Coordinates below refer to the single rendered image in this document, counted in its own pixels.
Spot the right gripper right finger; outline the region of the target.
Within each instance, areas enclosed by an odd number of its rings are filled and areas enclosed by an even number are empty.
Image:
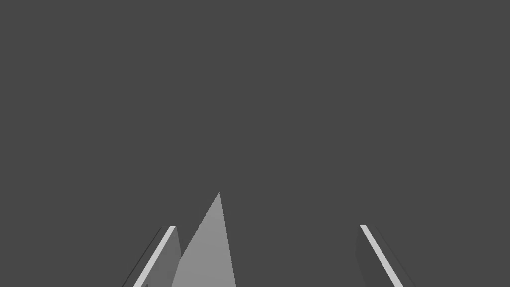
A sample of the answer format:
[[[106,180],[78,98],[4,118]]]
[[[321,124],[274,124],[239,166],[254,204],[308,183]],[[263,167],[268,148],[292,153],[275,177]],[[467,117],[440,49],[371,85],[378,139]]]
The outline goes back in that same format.
[[[365,287],[416,287],[375,225],[358,226],[355,256]]]

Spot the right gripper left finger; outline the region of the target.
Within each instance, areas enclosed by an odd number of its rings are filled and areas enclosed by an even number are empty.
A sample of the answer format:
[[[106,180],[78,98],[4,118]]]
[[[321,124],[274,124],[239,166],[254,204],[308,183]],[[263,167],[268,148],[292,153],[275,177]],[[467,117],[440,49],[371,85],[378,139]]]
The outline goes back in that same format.
[[[122,287],[172,287],[181,256],[177,228],[161,227]]]

